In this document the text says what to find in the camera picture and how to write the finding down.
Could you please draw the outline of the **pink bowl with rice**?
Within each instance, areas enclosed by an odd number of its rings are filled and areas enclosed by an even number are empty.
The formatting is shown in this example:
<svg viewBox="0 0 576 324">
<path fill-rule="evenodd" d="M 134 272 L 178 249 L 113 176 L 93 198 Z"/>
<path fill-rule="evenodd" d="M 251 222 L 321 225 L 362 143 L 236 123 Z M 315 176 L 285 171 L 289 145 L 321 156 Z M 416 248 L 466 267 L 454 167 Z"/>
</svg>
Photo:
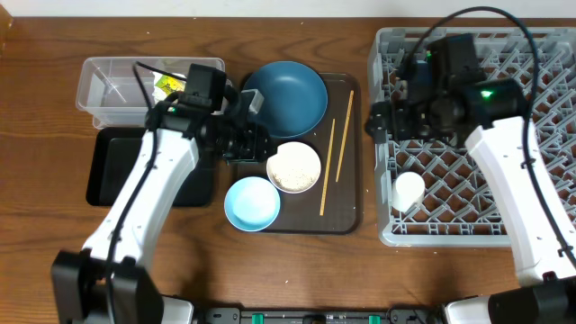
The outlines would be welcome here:
<svg viewBox="0 0 576 324">
<path fill-rule="evenodd" d="M 266 173 L 272 184 L 282 192 L 301 194 L 311 189 L 321 173 L 316 150 L 299 141 L 289 141 L 277 148 L 266 162 Z"/>
</svg>

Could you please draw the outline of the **white cup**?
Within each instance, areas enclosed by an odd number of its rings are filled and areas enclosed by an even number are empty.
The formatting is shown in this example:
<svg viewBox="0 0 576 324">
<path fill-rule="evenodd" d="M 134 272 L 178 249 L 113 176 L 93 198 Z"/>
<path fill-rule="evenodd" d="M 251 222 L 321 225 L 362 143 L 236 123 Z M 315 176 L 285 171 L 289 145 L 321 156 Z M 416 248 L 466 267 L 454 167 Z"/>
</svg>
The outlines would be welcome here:
<svg viewBox="0 0 576 324">
<path fill-rule="evenodd" d="M 423 201 L 426 185 L 421 175 L 404 172 L 394 180 L 391 190 L 391 206 L 399 212 L 407 212 Z"/>
</svg>

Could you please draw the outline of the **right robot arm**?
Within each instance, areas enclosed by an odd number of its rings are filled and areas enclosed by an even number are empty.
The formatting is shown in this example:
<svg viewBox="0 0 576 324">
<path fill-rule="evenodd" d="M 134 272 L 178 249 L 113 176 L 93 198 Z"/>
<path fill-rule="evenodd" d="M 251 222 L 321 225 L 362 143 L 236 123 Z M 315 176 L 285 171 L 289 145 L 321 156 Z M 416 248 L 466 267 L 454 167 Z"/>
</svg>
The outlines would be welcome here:
<svg viewBox="0 0 576 324">
<path fill-rule="evenodd" d="M 375 103 L 365 131 L 386 140 L 455 137 L 481 170 L 510 238 L 519 287 L 451 301 L 432 323 L 572 323 L 575 229 L 545 167 L 531 97 L 511 78 L 490 80 L 469 33 L 427 45 L 400 71 L 403 98 Z"/>
</svg>

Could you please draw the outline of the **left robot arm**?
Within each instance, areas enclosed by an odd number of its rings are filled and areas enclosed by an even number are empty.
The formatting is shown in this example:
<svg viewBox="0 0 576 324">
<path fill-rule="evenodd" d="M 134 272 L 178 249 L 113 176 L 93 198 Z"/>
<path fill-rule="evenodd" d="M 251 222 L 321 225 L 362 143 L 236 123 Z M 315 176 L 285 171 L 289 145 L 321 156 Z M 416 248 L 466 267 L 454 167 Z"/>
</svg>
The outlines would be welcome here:
<svg viewBox="0 0 576 324">
<path fill-rule="evenodd" d="M 237 91 L 225 72 L 192 64 L 184 90 L 145 100 L 146 131 L 112 208 L 76 253 L 60 251 L 50 270 L 61 323 L 191 323 L 194 306 L 159 292 L 149 269 L 182 184 L 205 154 L 227 163 L 262 162 L 276 152 L 252 122 L 263 95 Z"/>
</svg>

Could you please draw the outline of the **light blue bowl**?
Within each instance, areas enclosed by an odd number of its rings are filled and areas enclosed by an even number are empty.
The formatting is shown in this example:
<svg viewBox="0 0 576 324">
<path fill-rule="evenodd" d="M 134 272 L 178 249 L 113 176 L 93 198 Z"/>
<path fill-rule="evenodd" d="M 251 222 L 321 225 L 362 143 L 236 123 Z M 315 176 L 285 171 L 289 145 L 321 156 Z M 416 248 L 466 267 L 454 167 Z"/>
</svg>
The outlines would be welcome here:
<svg viewBox="0 0 576 324">
<path fill-rule="evenodd" d="M 257 176 L 242 178 L 227 191 L 224 211 L 230 224 L 238 230 L 261 231 L 277 218 L 281 208 L 278 190 Z"/>
</svg>

